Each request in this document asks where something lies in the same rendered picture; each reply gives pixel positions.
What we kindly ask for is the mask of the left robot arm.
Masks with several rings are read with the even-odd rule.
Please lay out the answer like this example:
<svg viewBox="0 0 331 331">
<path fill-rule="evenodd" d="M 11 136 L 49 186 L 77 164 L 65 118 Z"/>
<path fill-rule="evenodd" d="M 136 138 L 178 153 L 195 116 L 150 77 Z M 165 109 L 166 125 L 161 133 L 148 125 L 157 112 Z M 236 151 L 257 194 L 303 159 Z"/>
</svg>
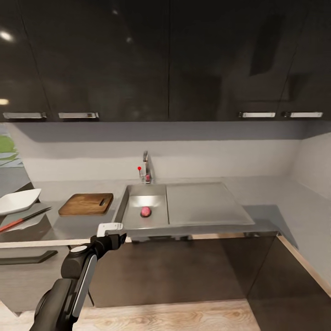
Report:
<svg viewBox="0 0 331 331">
<path fill-rule="evenodd" d="M 126 240 L 127 233 L 109 235 L 107 231 L 122 229 L 122 223 L 99 224 L 97 236 L 92 236 L 90 243 L 69 251 L 62 263 L 62 278 L 57 279 L 52 289 L 39 301 L 29 331 L 72 331 L 81 313 L 98 259 L 109 250 L 118 250 Z"/>
</svg>

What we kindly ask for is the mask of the cutting board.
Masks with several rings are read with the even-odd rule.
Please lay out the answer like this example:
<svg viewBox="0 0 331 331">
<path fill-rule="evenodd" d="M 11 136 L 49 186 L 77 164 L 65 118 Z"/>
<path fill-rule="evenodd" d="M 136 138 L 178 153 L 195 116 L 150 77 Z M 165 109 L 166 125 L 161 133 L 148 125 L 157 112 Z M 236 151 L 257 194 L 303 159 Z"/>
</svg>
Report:
<svg viewBox="0 0 331 331">
<path fill-rule="evenodd" d="M 58 213 L 60 215 L 104 214 L 113 197 L 113 193 L 74 194 Z"/>
</svg>

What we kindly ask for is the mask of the vidalia onion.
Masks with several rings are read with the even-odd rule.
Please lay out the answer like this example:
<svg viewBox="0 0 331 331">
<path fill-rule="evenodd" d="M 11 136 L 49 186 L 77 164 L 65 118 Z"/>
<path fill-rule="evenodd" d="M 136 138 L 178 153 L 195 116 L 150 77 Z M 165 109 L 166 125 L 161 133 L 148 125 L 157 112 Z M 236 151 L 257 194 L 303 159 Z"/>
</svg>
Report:
<svg viewBox="0 0 331 331">
<path fill-rule="evenodd" d="M 149 207 L 145 206 L 145 207 L 142 208 L 141 213 L 142 213 L 143 216 L 147 217 L 147 216 L 150 215 L 151 210 L 150 210 Z"/>
</svg>

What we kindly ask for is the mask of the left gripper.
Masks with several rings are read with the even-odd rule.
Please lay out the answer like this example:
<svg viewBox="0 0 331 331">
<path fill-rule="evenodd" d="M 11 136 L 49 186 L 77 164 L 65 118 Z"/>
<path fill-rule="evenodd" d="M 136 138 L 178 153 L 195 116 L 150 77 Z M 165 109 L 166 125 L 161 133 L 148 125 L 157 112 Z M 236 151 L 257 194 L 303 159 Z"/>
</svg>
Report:
<svg viewBox="0 0 331 331">
<path fill-rule="evenodd" d="M 108 235 L 104 237 L 97 237 L 97 236 L 92 236 L 90 243 L 97 241 L 100 242 L 103 245 L 104 251 L 103 255 L 109 251 L 109 250 L 118 250 L 120 248 L 121 244 L 124 244 L 126 240 L 127 233 L 124 233 L 123 235 L 119 234 L 113 234 L 113 235 Z"/>
</svg>

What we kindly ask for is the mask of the parer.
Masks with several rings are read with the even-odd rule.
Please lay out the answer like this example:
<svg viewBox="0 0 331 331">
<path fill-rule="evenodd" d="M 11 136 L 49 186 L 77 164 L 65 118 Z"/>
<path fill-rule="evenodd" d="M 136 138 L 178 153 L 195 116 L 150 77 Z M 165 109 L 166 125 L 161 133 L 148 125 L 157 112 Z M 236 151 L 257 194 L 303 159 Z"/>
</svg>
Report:
<svg viewBox="0 0 331 331">
<path fill-rule="evenodd" d="M 24 221 L 25 219 L 27 219 L 27 218 L 29 218 L 29 217 L 27 216 L 27 217 L 24 217 L 24 218 L 18 219 L 17 221 L 14 221 L 14 222 L 12 222 L 12 223 L 10 223 L 10 224 L 7 224 L 7 225 L 5 225 L 5 226 L 3 226 L 3 227 L 0 227 L 0 232 L 1 232 L 1 231 L 4 231 L 4 230 L 6 230 L 6 229 L 8 229 L 8 228 L 10 228 L 10 227 L 13 227 L 13 226 L 15 226 L 16 224 L 19 224 L 19 223 L 23 222 L 23 221 Z"/>
</svg>

